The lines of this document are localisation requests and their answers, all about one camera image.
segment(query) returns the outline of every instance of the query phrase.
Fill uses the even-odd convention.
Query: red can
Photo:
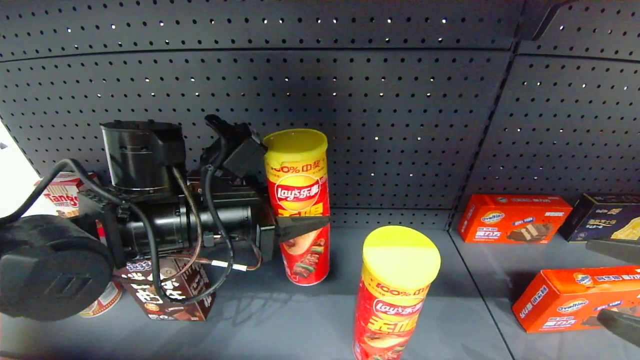
[[[277,216],[328,216],[326,136],[311,129],[273,133],[264,139],[269,198]],[[288,278],[314,285],[329,273],[329,225],[280,244]]]

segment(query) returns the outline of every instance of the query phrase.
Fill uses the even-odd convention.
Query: snack package
[[[160,278],[166,279],[175,275],[187,260],[160,259]],[[151,276],[151,261],[141,260],[128,263],[125,268],[115,271],[115,274],[127,279],[149,280]],[[127,292],[136,299],[140,308],[153,320],[204,321],[211,310],[215,294],[194,304],[178,304],[164,302],[157,295],[152,285],[138,285],[123,283]],[[184,299],[192,297],[211,286],[209,277],[201,264],[191,265],[189,270],[181,276],[162,282],[165,293],[173,298]]]
[[[400,359],[439,270],[440,252],[416,230],[385,226],[367,236],[356,300],[357,360]]]
[[[640,266],[542,270],[513,305],[526,332],[602,327],[602,309],[640,314]]]
[[[98,177],[93,172],[89,176],[98,183]],[[79,215],[78,212],[78,191],[85,190],[86,185],[80,180],[75,172],[60,172],[47,186],[42,193],[56,206],[59,216],[70,218]]]
[[[583,193],[558,233],[570,242],[638,240],[640,195]]]
[[[571,209],[558,196],[473,194],[458,232],[466,242],[548,243]]]
[[[264,138],[269,198],[276,216],[328,216],[326,136],[292,129]],[[314,285],[329,274],[329,225],[280,244],[285,271],[298,285]]]

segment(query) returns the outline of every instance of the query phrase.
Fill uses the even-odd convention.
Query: store shelf
[[[355,293],[370,229],[332,229],[325,282],[291,284],[278,260],[235,273],[204,323],[147,320],[128,295],[109,312],[38,323],[2,317],[2,350],[64,359],[353,359]],[[420,322],[403,359],[510,359],[449,235],[424,231],[442,254]]]
[[[498,328],[517,360],[640,358],[640,348],[605,329],[527,334],[511,312],[537,272],[546,268],[580,268],[629,265],[568,243],[556,235],[546,244],[465,243],[454,221],[451,237],[460,250]]]

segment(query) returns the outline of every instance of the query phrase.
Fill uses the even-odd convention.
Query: product box
[[[96,183],[99,183],[96,174],[90,172],[89,176]],[[37,186],[39,183],[40,181],[37,181],[33,186]],[[78,212],[78,191],[85,189],[87,189],[86,185],[75,172],[63,171],[51,181],[42,196],[56,206],[56,212],[59,216],[70,218],[80,214]]]
[[[160,277],[166,279],[177,274],[186,263],[187,260],[181,259],[160,259]],[[151,281],[153,279],[151,261],[149,260],[128,263],[125,268],[116,270],[115,274],[134,280]],[[211,310],[215,297],[213,294],[195,304],[163,302],[152,285],[123,284],[127,292],[140,305],[140,308],[153,320],[204,321]],[[181,276],[171,281],[165,281],[162,285],[168,296],[184,299],[211,287],[211,282],[204,267],[195,263]]]
[[[601,327],[602,309],[640,313],[640,266],[542,270],[513,305],[526,332]]]
[[[466,242],[548,243],[570,211],[558,196],[473,194],[458,232]]]
[[[638,240],[640,195],[583,193],[558,233],[571,242]]]

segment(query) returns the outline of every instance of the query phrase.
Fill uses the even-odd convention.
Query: dark gray pegboard
[[[449,210],[419,209],[333,209],[335,226],[374,229],[384,225],[404,225],[416,229],[447,229]]]
[[[0,1],[0,61],[237,48],[508,49],[522,0]]]
[[[194,167],[204,115],[266,135],[327,134],[332,204],[451,209],[497,87],[504,51],[190,51],[0,63],[0,115],[34,168],[105,170],[100,123],[180,123]]]
[[[519,53],[640,60],[640,3],[580,1],[564,5],[538,41]]]
[[[466,195],[640,191],[637,63],[517,56]]]

